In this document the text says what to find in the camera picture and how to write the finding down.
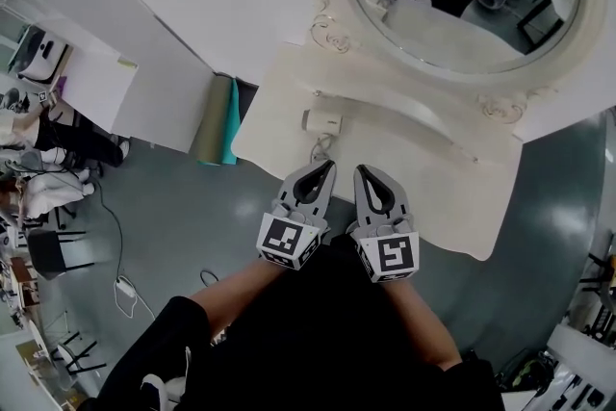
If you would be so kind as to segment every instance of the fiducial marker cube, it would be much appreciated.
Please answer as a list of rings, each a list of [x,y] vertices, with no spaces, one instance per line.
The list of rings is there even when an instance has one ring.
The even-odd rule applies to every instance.
[[[300,270],[321,244],[321,231],[288,218],[265,213],[259,230],[257,250],[264,259]]]
[[[372,283],[404,279],[420,268],[420,237],[416,231],[363,238],[356,249]]]

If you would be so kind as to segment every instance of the polished floor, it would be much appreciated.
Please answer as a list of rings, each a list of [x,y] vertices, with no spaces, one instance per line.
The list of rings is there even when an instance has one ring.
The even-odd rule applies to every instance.
[[[414,284],[460,348],[474,348],[496,370],[521,350],[541,348],[565,313],[593,242],[604,151],[604,116],[525,145],[488,261],[422,244]],[[225,276],[255,258],[261,216],[280,182],[251,163],[205,167],[137,141],[127,162],[109,169],[102,184],[105,204],[123,231],[120,272],[157,313],[170,297],[199,290],[202,268]],[[333,200],[328,216],[334,231],[342,231],[352,214],[351,204]],[[71,329],[81,330],[84,343],[99,342],[92,362],[104,360],[109,367],[99,377],[82,379],[95,393],[151,317],[140,304],[131,320],[116,308],[119,235],[99,193],[80,203],[68,229],[88,231],[82,242],[68,247],[68,255],[97,264],[41,282],[43,318],[51,321],[66,309]],[[120,296],[129,309],[126,301]]]

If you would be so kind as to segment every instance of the rolled mat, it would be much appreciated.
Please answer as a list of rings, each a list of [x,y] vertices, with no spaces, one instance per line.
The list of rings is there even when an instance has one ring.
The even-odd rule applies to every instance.
[[[210,85],[201,124],[192,142],[190,154],[206,165],[235,164],[231,142],[240,127],[237,83],[216,76]]]

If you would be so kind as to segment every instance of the chair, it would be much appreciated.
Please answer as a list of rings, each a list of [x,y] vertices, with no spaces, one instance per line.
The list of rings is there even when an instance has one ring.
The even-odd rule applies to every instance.
[[[31,230],[26,241],[32,265],[43,278],[50,281],[69,270],[77,270],[93,266],[94,262],[68,267],[64,261],[62,244],[75,242],[75,239],[64,238],[71,235],[84,235],[85,231],[56,232],[40,228]]]
[[[614,235],[612,234],[609,244],[613,245],[613,242]],[[588,286],[582,290],[598,295],[602,307],[593,325],[587,326],[584,332],[602,342],[616,321],[616,293],[614,292],[616,289],[616,255],[608,254],[605,260],[591,253],[588,254],[588,257],[601,270],[596,277],[586,277],[580,279],[579,282],[582,284],[596,284],[596,286]]]
[[[91,367],[82,367],[80,361],[84,358],[90,356],[89,351],[95,347],[98,343],[94,341],[90,345],[88,345],[84,350],[79,353],[75,353],[73,349],[69,346],[69,344],[74,341],[76,338],[81,339],[79,332],[76,332],[72,336],[70,336],[63,343],[58,343],[58,347],[56,347],[52,352],[51,356],[54,361],[64,361],[64,367],[68,371],[68,374],[71,376],[76,375],[78,373],[91,372],[93,370],[98,370],[107,367],[106,363],[102,363],[100,365],[93,365]]]

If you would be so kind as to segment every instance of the cable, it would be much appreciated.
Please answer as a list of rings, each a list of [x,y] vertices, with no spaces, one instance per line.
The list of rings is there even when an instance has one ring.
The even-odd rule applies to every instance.
[[[119,233],[119,257],[117,259],[117,269],[115,270],[115,279],[118,280],[119,279],[119,268],[122,265],[122,256],[124,255],[124,233],[122,232],[122,225],[120,224],[119,219],[116,216],[116,213],[114,213],[110,208],[108,208],[105,205],[105,200],[103,197],[103,187],[100,185],[100,182],[96,178],[93,178],[92,181],[96,184],[98,190],[100,191],[100,205],[110,215],[112,215],[112,218],[114,219],[115,224],[117,225],[117,232]]]
[[[332,134],[321,134],[317,143],[310,150],[310,163],[314,161],[329,160],[329,149],[336,139]]]
[[[203,274],[210,274],[212,277],[214,277],[214,279],[216,279],[217,282],[219,282],[218,276],[216,276],[213,272],[211,272],[209,269],[202,269],[199,273],[199,277],[201,278],[201,282],[205,285],[206,288],[210,286],[210,283],[203,279]]]
[[[133,304],[131,305],[131,313],[128,314],[117,302],[117,284],[119,283],[119,281],[126,283],[128,286],[131,287],[131,289],[133,290],[133,293],[135,294],[135,301],[133,302]],[[149,305],[145,302],[145,300],[140,296],[139,293],[137,293],[137,288],[135,288],[135,285],[133,283],[131,283],[131,281],[128,279],[128,277],[126,276],[119,276],[117,278],[117,281],[114,283],[114,297],[115,297],[115,306],[119,309],[119,311],[124,314],[126,317],[128,317],[129,319],[132,319],[134,314],[135,314],[135,306],[137,305],[137,302],[140,301],[141,303],[143,303],[143,306],[145,307],[145,309],[150,313],[150,315],[152,316],[152,320],[156,320],[156,316],[154,315],[154,312],[152,312],[152,309],[149,307]]]
[[[152,311],[152,309],[149,307],[149,305],[146,303],[146,301],[141,297],[141,295],[137,292],[137,288],[135,288],[135,285],[130,281],[130,279],[128,279],[128,277],[124,276],[124,275],[120,275],[119,271],[120,271],[120,267],[122,265],[122,257],[124,255],[124,233],[122,232],[122,225],[119,222],[119,219],[117,218],[116,213],[114,213],[114,211],[112,211],[109,207],[107,207],[107,205],[105,205],[105,199],[104,199],[104,195],[103,195],[103,187],[100,185],[100,182],[96,179],[96,178],[92,178],[92,181],[96,184],[97,189],[100,191],[100,205],[103,207],[103,209],[105,209],[110,215],[112,215],[112,218],[115,221],[115,224],[117,225],[117,232],[119,233],[119,256],[117,259],[117,269],[115,270],[115,281],[114,281],[114,298],[115,298],[115,306],[119,309],[119,311],[124,314],[126,317],[128,317],[129,319],[133,318],[133,315],[135,313],[135,306],[137,305],[137,302],[140,301],[143,306],[145,307],[145,309],[150,313],[150,315],[152,316],[152,320],[156,320],[156,316],[154,315],[154,312]],[[133,293],[135,294],[135,301],[133,302],[133,305],[131,306],[131,313],[128,314],[117,302],[117,285],[123,282],[125,284],[127,284],[128,286],[130,286],[131,290],[133,291]]]

